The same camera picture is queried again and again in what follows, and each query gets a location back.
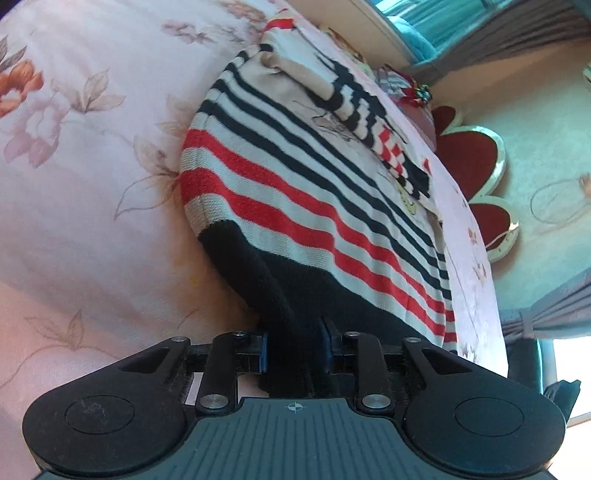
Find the pink bed sheet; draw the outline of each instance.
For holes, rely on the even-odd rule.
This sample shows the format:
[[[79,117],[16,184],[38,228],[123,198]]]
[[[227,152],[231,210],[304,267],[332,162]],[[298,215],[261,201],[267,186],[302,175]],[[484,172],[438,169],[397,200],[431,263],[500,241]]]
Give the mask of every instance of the pink bed sheet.
[[[173,335],[202,343],[255,324],[184,217],[179,153],[226,63],[284,6],[25,0],[0,22],[0,479],[38,472],[20,424],[42,393]],[[430,160],[459,354],[504,375],[476,222],[416,130],[390,114]]]

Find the ribbed gray panel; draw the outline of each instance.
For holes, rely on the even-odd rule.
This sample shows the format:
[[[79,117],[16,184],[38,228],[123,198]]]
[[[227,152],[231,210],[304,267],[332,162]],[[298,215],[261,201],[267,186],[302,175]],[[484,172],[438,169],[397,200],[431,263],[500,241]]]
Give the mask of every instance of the ribbed gray panel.
[[[298,402],[297,411],[289,406]],[[421,460],[385,419],[346,400],[247,398],[227,417],[198,422],[166,460],[128,480],[457,480]],[[42,473],[38,480],[59,480]],[[551,480],[538,473],[530,480]]]

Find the gray curtain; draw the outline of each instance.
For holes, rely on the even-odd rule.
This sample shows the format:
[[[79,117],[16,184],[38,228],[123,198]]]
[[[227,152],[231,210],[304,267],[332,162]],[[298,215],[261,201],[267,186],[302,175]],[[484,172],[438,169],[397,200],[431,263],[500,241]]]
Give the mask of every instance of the gray curtain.
[[[583,15],[584,10],[591,11],[591,0],[508,0],[493,4],[466,31],[460,30],[442,46],[435,58],[404,71],[421,83],[433,85],[454,70],[591,36],[591,21]]]
[[[530,308],[499,313],[508,345],[520,338],[564,339],[591,335],[591,268]]]

